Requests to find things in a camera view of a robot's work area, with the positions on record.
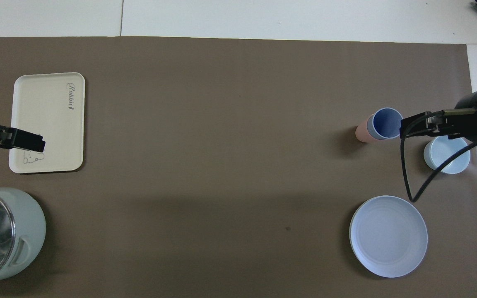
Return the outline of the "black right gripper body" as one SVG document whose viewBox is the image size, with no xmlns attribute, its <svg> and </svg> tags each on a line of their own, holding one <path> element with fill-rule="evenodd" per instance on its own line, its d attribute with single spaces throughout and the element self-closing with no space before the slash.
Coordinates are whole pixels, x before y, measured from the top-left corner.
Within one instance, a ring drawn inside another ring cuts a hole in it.
<svg viewBox="0 0 477 298">
<path fill-rule="evenodd" d="M 452 138 L 464 137 L 473 142 L 477 140 L 477 92 L 460 99 L 454 109 L 476 109 L 475 113 L 465 115 L 446 115 L 446 123 L 441 131 Z"/>
</svg>

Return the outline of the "pink ribbed cup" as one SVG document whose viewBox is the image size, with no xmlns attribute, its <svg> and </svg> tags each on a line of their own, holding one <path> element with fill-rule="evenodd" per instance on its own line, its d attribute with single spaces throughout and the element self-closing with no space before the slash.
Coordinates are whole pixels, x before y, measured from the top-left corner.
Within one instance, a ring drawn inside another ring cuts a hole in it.
<svg viewBox="0 0 477 298">
<path fill-rule="evenodd" d="M 355 136 L 358 141 L 362 143 L 375 143 L 384 141 L 384 138 L 377 132 L 373 123 L 374 114 L 372 114 L 366 121 L 357 126 Z"/>
</svg>

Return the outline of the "brown table mat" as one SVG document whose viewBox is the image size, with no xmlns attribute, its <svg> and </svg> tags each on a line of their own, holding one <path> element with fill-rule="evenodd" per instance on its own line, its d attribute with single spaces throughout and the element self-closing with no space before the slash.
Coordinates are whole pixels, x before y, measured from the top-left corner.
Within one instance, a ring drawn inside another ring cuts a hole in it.
<svg viewBox="0 0 477 298">
<path fill-rule="evenodd" d="M 157 37 L 0 38 L 0 124 L 22 75 L 86 81 L 76 172 L 0 187 L 45 211 L 45 244 L 0 298 L 477 298 L 477 159 L 415 204 L 429 233 L 383 279 L 349 241 L 366 200 L 406 198 L 399 140 L 356 126 L 471 93 L 465 45 Z"/>
</svg>

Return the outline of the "cream rabbit print tray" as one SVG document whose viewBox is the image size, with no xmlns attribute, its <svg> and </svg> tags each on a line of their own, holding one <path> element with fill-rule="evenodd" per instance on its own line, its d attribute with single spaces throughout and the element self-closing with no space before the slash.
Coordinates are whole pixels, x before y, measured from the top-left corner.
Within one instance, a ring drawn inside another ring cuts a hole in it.
<svg viewBox="0 0 477 298">
<path fill-rule="evenodd" d="M 12 149 L 8 166 L 19 174 L 68 172 L 84 161 L 86 82 L 82 74 L 23 75 L 14 83 L 11 126 L 42 136 L 43 152 Z"/>
</svg>

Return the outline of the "periwinkle blue ribbed cup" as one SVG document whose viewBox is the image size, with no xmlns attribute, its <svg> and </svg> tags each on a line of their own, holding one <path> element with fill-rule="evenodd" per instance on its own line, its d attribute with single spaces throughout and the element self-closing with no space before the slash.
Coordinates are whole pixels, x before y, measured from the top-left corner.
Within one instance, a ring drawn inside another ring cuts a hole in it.
<svg viewBox="0 0 477 298">
<path fill-rule="evenodd" d="M 384 107 L 373 113 L 364 127 L 371 137 L 384 141 L 400 135 L 403 116 L 393 108 Z"/>
</svg>

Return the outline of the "pale green electric pot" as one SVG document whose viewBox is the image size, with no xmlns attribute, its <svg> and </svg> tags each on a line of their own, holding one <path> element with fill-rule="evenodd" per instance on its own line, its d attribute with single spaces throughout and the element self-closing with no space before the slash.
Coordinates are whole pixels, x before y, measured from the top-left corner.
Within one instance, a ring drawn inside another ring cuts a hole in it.
<svg viewBox="0 0 477 298">
<path fill-rule="evenodd" d="M 0 280 L 21 273 L 38 256 L 45 242 L 47 223 L 38 202 L 24 191 L 0 188 L 0 200 L 8 208 L 13 227 L 13 244 Z"/>
</svg>

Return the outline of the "lavender blue plate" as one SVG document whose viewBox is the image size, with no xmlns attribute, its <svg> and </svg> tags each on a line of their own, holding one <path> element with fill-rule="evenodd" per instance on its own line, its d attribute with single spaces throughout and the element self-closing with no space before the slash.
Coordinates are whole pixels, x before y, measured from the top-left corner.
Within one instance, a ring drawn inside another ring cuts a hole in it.
<svg viewBox="0 0 477 298">
<path fill-rule="evenodd" d="M 356 209 L 350 221 L 349 241 L 355 257 L 367 270 L 397 279 L 422 263 L 429 235 L 416 207 L 403 198 L 382 195 Z"/>
</svg>

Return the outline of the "light blue bowl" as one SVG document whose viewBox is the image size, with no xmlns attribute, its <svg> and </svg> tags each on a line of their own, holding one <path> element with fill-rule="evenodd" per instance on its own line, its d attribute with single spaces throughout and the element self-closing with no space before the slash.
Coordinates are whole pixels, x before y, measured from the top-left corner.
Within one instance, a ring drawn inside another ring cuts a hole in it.
<svg viewBox="0 0 477 298">
<path fill-rule="evenodd" d="M 439 136 L 426 144 L 423 157 L 426 165 L 435 170 L 445 160 L 456 154 L 460 149 L 467 146 L 463 138 L 449 139 L 447 136 Z M 471 153 L 466 151 L 450 164 L 445 166 L 441 172 L 445 174 L 458 174 L 463 172 L 471 162 Z"/>
</svg>

